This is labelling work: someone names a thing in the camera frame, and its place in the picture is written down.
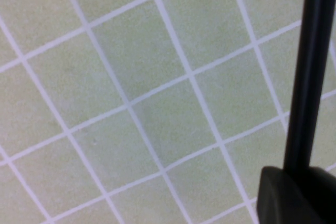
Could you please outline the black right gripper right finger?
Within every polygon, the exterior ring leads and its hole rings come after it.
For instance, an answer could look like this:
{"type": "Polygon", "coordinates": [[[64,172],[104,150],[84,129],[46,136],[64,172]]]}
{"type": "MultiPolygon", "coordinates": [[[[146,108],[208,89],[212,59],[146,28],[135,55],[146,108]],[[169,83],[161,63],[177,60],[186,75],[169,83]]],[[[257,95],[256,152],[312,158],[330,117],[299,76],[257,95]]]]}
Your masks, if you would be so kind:
{"type": "Polygon", "coordinates": [[[301,191],[325,223],[335,223],[335,176],[309,167],[300,181],[301,191]]]}

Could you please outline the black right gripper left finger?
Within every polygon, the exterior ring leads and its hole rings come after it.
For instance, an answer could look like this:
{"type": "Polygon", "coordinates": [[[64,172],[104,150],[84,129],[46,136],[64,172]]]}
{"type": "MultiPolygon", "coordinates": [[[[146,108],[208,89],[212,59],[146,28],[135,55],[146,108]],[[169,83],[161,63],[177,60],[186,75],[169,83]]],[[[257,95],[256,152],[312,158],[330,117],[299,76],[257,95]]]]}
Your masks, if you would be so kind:
{"type": "Polygon", "coordinates": [[[325,223],[301,191],[303,173],[292,178],[278,167],[261,170],[257,197],[260,223],[325,223]]]}

